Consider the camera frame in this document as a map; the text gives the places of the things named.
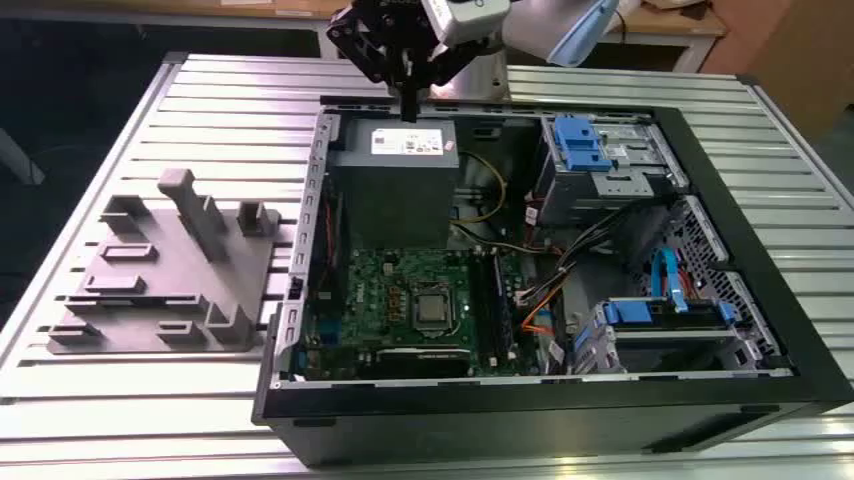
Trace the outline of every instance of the aluminum extrusion table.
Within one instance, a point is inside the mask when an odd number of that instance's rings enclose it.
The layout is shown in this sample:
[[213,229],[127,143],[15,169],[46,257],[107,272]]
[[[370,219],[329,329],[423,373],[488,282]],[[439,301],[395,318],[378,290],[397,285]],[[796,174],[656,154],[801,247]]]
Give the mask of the aluminum extrusion table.
[[[842,369],[854,377],[854,198],[761,89],[729,76],[512,67],[514,99],[678,107]],[[331,476],[250,423],[261,349],[54,356],[58,294],[82,280],[111,194],[169,200],[190,167],[221,208],[263,200],[295,221],[318,96],[385,95],[343,61],[171,55],[0,334],[0,477]],[[267,290],[287,285],[289,235]],[[266,304],[270,312],[273,302]],[[359,468],[369,478],[848,478],[854,407],[790,420],[697,454],[504,459]]]

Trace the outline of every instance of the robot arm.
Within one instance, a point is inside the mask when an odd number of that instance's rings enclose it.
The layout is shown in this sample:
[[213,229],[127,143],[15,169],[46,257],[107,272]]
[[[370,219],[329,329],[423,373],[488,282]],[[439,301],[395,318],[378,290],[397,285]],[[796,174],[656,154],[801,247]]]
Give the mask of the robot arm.
[[[338,12],[327,36],[365,76],[374,83],[385,82],[399,96],[403,121],[415,122],[418,102],[430,86],[445,85],[476,57],[493,53],[490,40],[502,29],[516,1],[353,0],[350,7]],[[585,28],[574,25],[568,33],[581,32],[569,43],[573,57],[586,57],[618,0],[528,1],[534,8],[514,10],[516,16],[532,16],[529,12],[540,15],[544,10],[537,4],[550,1],[561,5],[573,3],[577,10],[586,12],[569,17],[570,22],[585,23]]]

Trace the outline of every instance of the floor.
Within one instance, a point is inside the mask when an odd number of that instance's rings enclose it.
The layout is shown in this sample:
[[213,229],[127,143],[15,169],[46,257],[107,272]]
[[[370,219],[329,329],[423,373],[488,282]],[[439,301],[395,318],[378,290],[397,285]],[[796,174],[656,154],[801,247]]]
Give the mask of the floor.
[[[319,53],[311,32],[0,21],[0,128],[47,175],[31,187],[0,167],[0,327],[171,50]],[[614,67],[602,52],[592,66]],[[854,110],[817,148],[854,185]]]

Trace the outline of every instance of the ram slot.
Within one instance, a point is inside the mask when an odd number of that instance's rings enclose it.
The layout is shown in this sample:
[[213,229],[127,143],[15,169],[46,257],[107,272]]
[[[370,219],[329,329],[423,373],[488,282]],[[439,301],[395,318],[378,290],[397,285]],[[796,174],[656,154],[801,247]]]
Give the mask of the ram slot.
[[494,368],[505,364],[513,345],[512,313],[498,257],[492,254],[472,255],[469,276],[478,356],[482,365]]

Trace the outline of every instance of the table leg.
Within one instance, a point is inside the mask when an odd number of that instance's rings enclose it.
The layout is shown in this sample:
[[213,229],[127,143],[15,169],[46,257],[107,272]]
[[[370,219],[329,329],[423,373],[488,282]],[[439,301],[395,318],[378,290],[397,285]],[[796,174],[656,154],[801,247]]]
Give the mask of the table leg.
[[321,45],[321,58],[338,60],[338,47],[326,36],[326,27],[326,23],[322,23],[315,27],[315,32],[318,34],[318,44]]
[[716,37],[693,37],[689,43],[689,48],[682,52],[682,56],[677,61],[673,71],[680,73],[697,73],[700,72],[712,47],[716,45]]

